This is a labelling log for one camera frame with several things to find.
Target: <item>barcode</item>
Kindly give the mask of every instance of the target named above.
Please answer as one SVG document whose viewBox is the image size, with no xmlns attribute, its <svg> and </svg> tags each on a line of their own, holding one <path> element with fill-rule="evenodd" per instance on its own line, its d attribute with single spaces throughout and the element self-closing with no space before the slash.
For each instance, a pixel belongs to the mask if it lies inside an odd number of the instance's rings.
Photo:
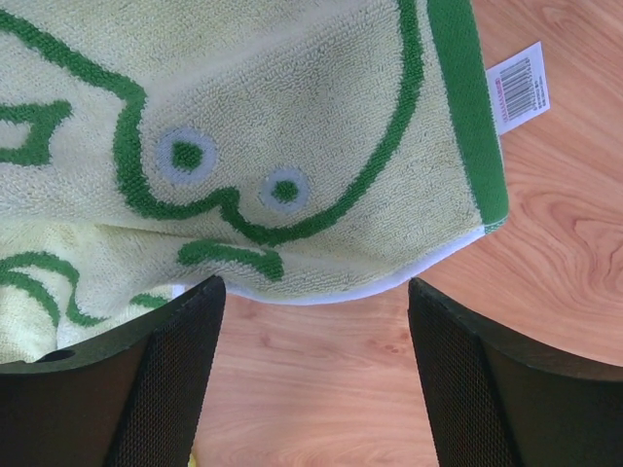
<svg viewBox="0 0 623 467">
<path fill-rule="evenodd" d="M 499 74 L 506 103 L 508 121 L 536 110 L 536 95 L 532 85 L 532 69 L 529 58 L 518 61 Z"/>
</svg>

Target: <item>black mesh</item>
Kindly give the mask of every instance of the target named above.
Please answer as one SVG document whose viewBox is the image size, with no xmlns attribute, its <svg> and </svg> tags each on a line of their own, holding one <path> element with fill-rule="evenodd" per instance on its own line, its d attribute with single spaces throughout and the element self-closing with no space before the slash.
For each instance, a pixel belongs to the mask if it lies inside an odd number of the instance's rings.
<svg viewBox="0 0 623 467">
<path fill-rule="evenodd" d="M 480 340 L 417 283 L 410 326 L 421 386 L 441 467 L 519 467 Z"/>
<path fill-rule="evenodd" d="M 195 296 L 150 338 L 107 467 L 188 465 L 225 300 L 209 293 Z"/>
</svg>

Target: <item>terry cloth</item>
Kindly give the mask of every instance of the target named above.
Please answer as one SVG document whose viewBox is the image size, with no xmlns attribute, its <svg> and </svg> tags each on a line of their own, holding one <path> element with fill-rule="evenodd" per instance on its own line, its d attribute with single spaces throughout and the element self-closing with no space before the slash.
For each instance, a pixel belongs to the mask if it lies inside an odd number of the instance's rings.
<svg viewBox="0 0 623 467">
<path fill-rule="evenodd" d="M 0 0 L 0 361 L 212 274 L 376 294 L 507 210 L 467 0 Z"/>
</svg>

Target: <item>wood grain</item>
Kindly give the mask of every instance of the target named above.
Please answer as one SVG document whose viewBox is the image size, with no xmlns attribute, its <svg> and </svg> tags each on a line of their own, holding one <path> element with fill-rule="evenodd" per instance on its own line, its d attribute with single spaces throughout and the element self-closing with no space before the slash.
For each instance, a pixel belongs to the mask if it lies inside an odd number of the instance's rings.
<svg viewBox="0 0 623 467">
<path fill-rule="evenodd" d="M 476 0 L 487 66 L 542 41 L 552 110 L 502 138 L 511 217 L 423 277 L 559 348 L 623 365 L 623 3 Z M 437 465 L 406 288 L 330 306 L 231 297 L 200 467 Z"/>
</svg>

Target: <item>light green towel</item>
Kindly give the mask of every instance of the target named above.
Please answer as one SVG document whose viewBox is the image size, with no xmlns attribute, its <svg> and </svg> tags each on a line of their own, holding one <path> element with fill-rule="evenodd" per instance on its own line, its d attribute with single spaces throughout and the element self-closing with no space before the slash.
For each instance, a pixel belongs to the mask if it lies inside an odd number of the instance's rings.
<svg viewBox="0 0 623 467">
<path fill-rule="evenodd" d="M 507 209 L 467 0 L 0 0 L 0 361 L 212 274 L 382 292 Z"/>
</svg>

